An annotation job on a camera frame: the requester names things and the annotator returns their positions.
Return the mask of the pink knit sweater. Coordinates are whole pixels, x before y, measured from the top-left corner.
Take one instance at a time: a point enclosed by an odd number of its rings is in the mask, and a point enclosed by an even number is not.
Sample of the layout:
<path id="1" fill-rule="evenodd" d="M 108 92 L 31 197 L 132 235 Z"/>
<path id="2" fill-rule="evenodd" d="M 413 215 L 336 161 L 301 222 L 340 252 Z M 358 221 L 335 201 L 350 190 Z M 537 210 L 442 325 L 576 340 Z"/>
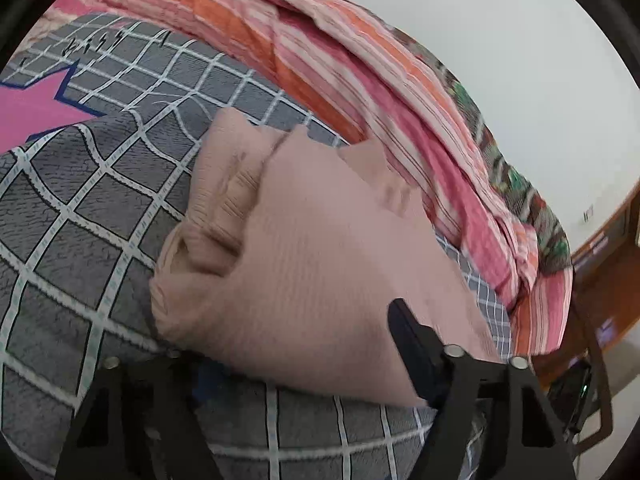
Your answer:
<path id="1" fill-rule="evenodd" d="M 499 357 L 420 191 L 380 141 L 331 148 L 233 108 L 206 133 L 150 291 L 164 339 L 327 396 L 419 404 L 387 325 L 398 298 L 446 344 Z"/>

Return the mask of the floral patchwork quilt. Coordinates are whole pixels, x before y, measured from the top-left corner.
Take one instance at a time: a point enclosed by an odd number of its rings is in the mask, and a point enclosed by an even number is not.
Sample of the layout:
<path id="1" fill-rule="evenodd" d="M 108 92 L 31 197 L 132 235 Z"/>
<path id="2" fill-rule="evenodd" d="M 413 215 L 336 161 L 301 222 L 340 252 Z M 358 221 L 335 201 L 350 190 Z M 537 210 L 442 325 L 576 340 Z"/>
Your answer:
<path id="1" fill-rule="evenodd" d="M 560 220 L 530 181 L 506 161 L 480 109 L 462 83 L 420 42 L 396 27 L 387 25 L 386 28 L 438 76 L 482 153 L 492 187 L 514 216 L 535 229 L 539 271 L 544 275 L 551 275 L 571 268 L 570 242 Z"/>

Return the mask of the grey checked blanket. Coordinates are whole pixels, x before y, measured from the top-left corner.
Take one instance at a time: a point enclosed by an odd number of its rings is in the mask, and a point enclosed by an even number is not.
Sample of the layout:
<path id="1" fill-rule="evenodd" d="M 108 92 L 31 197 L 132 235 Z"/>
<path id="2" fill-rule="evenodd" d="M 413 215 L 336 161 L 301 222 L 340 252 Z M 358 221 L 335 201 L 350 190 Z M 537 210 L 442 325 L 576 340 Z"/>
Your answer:
<path id="1" fill-rule="evenodd" d="M 230 55 L 119 15 L 76 18 L 2 70 L 1 435 L 29 477 L 54 477 L 102 365 L 162 350 L 154 264 L 186 212 L 205 133 L 230 106 L 344 148 Z M 226 479 L 405 479 L 434 419 L 202 370 L 196 417 Z"/>

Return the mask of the pink orange striped quilt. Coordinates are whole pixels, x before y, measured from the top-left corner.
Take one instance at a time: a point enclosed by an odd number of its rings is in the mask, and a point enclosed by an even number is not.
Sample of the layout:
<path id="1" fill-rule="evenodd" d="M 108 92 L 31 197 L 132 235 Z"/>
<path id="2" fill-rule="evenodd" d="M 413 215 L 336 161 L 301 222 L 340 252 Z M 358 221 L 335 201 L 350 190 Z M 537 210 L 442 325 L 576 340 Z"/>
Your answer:
<path id="1" fill-rule="evenodd" d="M 423 193 L 434 227 L 509 311 L 517 352 L 559 348 L 573 270 L 538 269 L 535 229 L 492 187 L 480 149 L 438 76 L 348 0 L 56 0 L 80 15 L 120 12 L 185 32 L 254 68 L 346 141 L 380 140 Z"/>

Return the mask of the floral bed sheet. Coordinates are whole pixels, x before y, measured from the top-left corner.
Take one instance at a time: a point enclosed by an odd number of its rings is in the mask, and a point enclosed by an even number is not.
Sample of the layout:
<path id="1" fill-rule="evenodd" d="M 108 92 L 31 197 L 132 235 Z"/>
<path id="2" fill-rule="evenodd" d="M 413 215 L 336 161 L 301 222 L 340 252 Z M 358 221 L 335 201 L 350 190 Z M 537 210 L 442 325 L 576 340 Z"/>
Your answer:
<path id="1" fill-rule="evenodd" d="M 41 40 L 49 32 L 70 23 L 76 18 L 74 14 L 68 14 L 55 8 L 48 9 L 44 12 L 32 29 L 26 34 L 20 45 L 15 50 L 16 53 L 25 51 L 35 42 Z"/>

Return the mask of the white wall switch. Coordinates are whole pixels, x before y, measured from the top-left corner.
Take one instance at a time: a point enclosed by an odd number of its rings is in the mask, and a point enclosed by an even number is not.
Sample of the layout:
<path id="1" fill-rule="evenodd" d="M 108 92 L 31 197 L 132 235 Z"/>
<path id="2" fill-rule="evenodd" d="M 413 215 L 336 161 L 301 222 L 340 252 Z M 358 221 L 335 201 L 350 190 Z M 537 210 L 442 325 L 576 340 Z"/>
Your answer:
<path id="1" fill-rule="evenodd" d="M 593 211 L 594 211 L 594 206 L 590 205 L 583 213 L 582 213 L 582 220 L 584 220 L 584 222 L 589 222 L 590 219 L 593 216 Z"/>

